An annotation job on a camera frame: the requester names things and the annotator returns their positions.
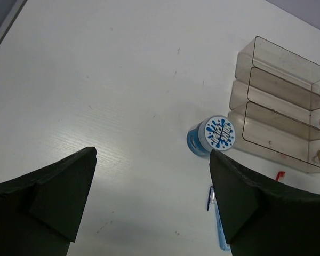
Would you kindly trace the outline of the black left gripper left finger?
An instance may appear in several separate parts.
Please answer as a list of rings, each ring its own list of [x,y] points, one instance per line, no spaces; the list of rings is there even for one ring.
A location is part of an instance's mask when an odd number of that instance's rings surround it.
[[[67,255],[97,164],[95,147],[0,183],[0,255]]]

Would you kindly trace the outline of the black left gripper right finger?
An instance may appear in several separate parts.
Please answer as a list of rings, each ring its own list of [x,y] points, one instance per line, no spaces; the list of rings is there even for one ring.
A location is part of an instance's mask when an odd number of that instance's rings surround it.
[[[219,151],[210,174],[232,255],[320,255],[320,194],[294,188]]]

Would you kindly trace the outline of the blue pen cap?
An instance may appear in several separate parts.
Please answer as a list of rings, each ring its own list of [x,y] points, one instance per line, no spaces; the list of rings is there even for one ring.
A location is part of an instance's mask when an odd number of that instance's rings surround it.
[[[210,186],[209,188],[209,193],[207,196],[207,202],[206,202],[206,210],[209,211],[210,206],[215,204],[216,199],[215,199],[215,192],[213,186]]]

